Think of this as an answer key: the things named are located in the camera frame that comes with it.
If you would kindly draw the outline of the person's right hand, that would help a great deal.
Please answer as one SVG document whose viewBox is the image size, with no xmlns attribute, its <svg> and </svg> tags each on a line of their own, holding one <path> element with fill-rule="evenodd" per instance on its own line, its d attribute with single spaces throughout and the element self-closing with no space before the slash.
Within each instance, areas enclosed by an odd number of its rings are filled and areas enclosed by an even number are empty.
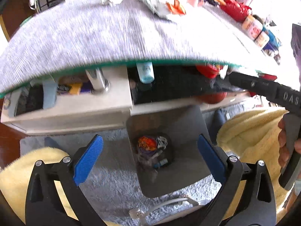
<svg viewBox="0 0 301 226">
<path fill-rule="evenodd" d="M 279 121 L 278 127 L 281 129 L 281 131 L 278 134 L 278 142 L 280 146 L 278 163 L 281 166 L 281 168 L 284 168 L 288 163 L 290 155 L 289 155 L 289 150 L 286 146 L 287 135 L 286 135 L 285 123 L 283 118 Z"/>
</svg>

